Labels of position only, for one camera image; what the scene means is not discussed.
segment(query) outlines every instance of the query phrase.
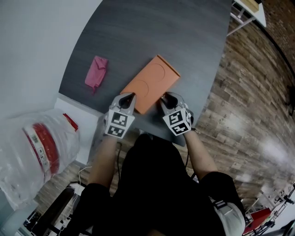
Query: white wall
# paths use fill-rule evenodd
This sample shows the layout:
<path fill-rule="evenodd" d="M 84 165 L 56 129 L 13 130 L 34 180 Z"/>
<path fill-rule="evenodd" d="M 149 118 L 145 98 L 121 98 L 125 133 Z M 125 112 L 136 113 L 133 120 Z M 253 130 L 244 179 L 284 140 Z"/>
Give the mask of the white wall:
<path fill-rule="evenodd" d="M 102 0 L 0 0 L 0 119 L 53 108 L 73 48 Z"/>

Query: sleeve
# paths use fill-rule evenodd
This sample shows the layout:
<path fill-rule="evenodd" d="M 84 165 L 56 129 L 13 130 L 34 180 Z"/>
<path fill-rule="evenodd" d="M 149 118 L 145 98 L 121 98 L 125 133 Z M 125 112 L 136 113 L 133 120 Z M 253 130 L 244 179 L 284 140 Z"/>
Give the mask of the sleeve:
<path fill-rule="evenodd" d="M 200 180 L 201 188 L 215 201 L 225 201 L 235 204 L 245 218 L 245 210 L 236 192 L 233 179 L 220 172 L 211 172 Z"/>
<path fill-rule="evenodd" d="M 104 218 L 109 210 L 110 200 L 109 190 L 105 186 L 97 183 L 87 185 L 68 226 L 61 235 L 78 236 L 80 232 L 91 227 L 94 221 Z"/>

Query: red object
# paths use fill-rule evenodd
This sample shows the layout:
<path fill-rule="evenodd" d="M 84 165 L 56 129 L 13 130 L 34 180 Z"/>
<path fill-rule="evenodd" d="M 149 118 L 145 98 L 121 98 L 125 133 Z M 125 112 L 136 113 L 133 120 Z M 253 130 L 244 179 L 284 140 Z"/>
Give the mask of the red object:
<path fill-rule="evenodd" d="M 68 122 L 70 122 L 76 132 L 78 130 L 78 125 L 67 114 L 64 113 L 63 115 L 67 118 Z"/>
<path fill-rule="evenodd" d="M 255 230 L 259 227 L 269 216 L 271 215 L 271 211 L 269 208 L 254 212 L 251 214 L 253 218 L 253 222 L 245 228 L 243 234 L 246 234 L 252 230 Z"/>
<path fill-rule="evenodd" d="M 24 131 L 24 134 L 27 136 L 27 138 L 28 138 L 28 140 L 29 140 L 29 142 L 30 142 L 30 144 L 31 144 L 31 146 L 32 146 L 32 148 L 33 148 L 33 150 L 34 150 L 34 153 L 36 154 L 37 160 L 38 160 L 38 162 L 39 162 L 39 164 L 40 164 L 40 166 L 41 166 L 41 168 L 42 168 L 42 170 L 43 170 L 42 162 L 41 162 L 41 160 L 40 160 L 40 158 L 39 158 L 39 155 L 38 155 L 38 153 L 37 153 L 37 150 L 36 150 L 36 148 L 35 148 L 33 142 L 31 141 L 31 139 L 30 139 L 29 135 L 27 134 L 27 132 L 26 132 L 24 129 L 23 129 L 23 131 Z"/>
<path fill-rule="evenodd" d="M 106 74 L 106 65 L 107 59 L 99 56 L 95 56 L 91 63 L 85 79 L 85 84 L 93 89 L 92 95 L 94 95 L 95 88 L 101 84 L 102 79 Z"/>
<path fill-rule="evenodd" d="M 55 142 L 45 125 L 36 123 L 33 125 L 33 128 L 42 145 L 44 146 L 47 158 L 50 163 L 51 176 L 53 176 L 59 170 L 59 153 L 57 151 Z"/>

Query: black shirt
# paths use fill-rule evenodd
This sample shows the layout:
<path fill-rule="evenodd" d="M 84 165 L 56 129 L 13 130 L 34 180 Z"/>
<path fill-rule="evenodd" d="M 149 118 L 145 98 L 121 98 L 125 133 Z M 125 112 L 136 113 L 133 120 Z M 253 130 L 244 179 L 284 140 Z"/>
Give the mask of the black shirt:
<path fill-rule="evenodd" d="M 209 196 L 244 209 L 230 176 L 212 172 L 193 181 L 178 150 L 169 142 L 140 136 L 122 166 L 113 197 L 89 184 L 61 235 L 146 235 L 151 229 L 169 235 L 225 235 Z"/>

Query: cable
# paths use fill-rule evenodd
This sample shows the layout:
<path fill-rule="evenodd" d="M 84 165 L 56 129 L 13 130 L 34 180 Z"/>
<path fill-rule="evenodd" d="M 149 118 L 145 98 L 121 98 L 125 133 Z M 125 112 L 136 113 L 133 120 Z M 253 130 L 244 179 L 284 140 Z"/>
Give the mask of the cable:
<path fill-rule="evenodd" d="M 68 212 L 71 212 L 71 210 L 73 209 L 74 205 L 75 205 L 75 202 L 78 198 L 78 193 L 79 193 L 79 190 L 80 190 L 80 187 L 81 187 L 81 177 L 80 177 L 80 172 L 85 170 L 86 168 L 91 168 L 92 166 L 86 166 L 85 168 L 83 168 L 82 170 L 79 171 L 78 175 L 79 175 L 79 187 L 78 187 L 78 191 L 76 193 L 76 196 L 74 198 L 74 201 L 73 201 L 73 204 L 72 204 L 72 207 L 70 208 L 70 210 Z M 65 227 L 62 226 L 62 229 L 59 231 L 59 235 L 61 233 L 61 231 L 63 231 L 65 229 Z"/>
<path fill-rule="evenodd" d="M 119 142 L 118 144 L 120 144 L 120 148 L 119 148 L 118 155 L 117 155 L 117 169 L 118 169 L 119 182 L 120 182 L 119 156 L 120 156 L 120 152 L 122 149 L 122 143 Z"/>
<path fill-rule="evenodd" d="M 188 156 L 187 156 L 187 158 L 186 158 L 185 168 L 186 168 L 186 166 L 188 165 L 188 162 L 189 162 L 189 152 L 188 152 Z"/>
<path fill-rule="evenodd" d="M 73 189 L 73 190 L 75 190 L 74 188 L 72 188 L 72 187 L 66 187 L 65 189 Z M 32 227 L 32 229 L 31 229 L 31 231 L 30 232 L 32 232 L 33 231 L 33 228 L 35 227 L 35 225 L 39 222 L 39 220 L 41 219 L 41 217 L 43 216 L 45 214 L 45 212 L 39 217 L 39 219 L 35 222 L 35 224 L 33 225 L 33 227 Z"/>

